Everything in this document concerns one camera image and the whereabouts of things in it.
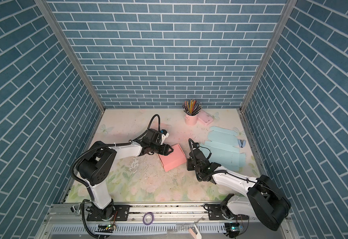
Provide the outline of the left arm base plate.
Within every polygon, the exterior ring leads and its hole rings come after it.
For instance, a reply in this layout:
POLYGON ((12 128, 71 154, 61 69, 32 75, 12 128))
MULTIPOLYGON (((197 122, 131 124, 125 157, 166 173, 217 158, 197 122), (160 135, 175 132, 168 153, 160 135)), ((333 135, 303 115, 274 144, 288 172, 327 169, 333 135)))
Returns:
POLYGON ((88 221, 127 221, 130 211, 130 205, 110 205, 105 209, 98 209, 92 205, 87 207, 88 221))

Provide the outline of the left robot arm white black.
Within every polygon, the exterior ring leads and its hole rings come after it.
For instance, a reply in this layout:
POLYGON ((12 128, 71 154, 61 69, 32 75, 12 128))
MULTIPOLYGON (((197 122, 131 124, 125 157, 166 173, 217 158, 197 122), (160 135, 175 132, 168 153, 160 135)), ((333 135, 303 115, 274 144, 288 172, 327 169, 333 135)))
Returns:
POLYGON ((161 118, 158 114, 153 115, 147 129, 137 138, 126 143, 105 144, 95 142, 87 151, 78 156, 69 168, 71 177, 83 184, 90 196, 80 204, 82 221, 86 232, 93 238, 105 239, 91 232, 85 218, 85 203, 91 203, 89 212, 95 219, 100 221, 112 221, 116 219, 114 200, 110 196, 105 179, 112 168, 115 160, 127 157, 138 157, 145 154, 159 154, 168 156, 174 149, 165 144, 169 133, 161 129, 161 118))

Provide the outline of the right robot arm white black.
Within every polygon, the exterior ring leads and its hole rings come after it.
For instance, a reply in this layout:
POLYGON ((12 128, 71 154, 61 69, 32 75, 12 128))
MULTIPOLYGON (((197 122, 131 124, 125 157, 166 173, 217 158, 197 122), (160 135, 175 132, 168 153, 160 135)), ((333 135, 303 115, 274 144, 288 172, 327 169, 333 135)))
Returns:
POLYGON ((229 194, 220 204, 222 214, 227 219, 234 215, 247 215, 256 217, 272 231, 277 231, 282 221, 288 216, 291 202, 287 199, 283 190, 266 175, 258 178, 245 176, 228 170, 221 164, 210 162, 209 156, 205 156, 200 150, 199 143, 188 140, 190 147, 187 159, 188 171, 194 171, 199 182, 211 182, 215 185, 226 186, 235 192, 244 194, 248 200, 248 206, 237 203, 238 198, 229 194))

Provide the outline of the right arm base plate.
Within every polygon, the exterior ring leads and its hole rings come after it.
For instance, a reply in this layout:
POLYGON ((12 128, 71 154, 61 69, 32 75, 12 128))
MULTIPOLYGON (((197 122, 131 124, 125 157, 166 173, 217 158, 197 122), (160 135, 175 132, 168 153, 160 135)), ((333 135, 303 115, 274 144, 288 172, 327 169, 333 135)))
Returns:
POLYGON ((220 204, 204 204, 203 208, 207 212, 210 221, 240 221, 249 219, 249 216, 247 215, 234 215, 233 213, 227 212, 227 210, 222 210, 220 204))

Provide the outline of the pink paper box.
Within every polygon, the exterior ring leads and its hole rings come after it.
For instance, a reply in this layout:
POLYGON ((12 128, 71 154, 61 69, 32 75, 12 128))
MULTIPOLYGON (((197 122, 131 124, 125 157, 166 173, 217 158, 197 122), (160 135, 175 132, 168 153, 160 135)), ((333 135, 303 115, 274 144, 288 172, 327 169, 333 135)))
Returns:
POLYGON ((176 144, 173 146, 174 151, 170 153, 168 156, 159 155, 161 163, 165 172, 168 172, 178 166, 186 163, 186 156, 180 146, 180 144, 176 144))

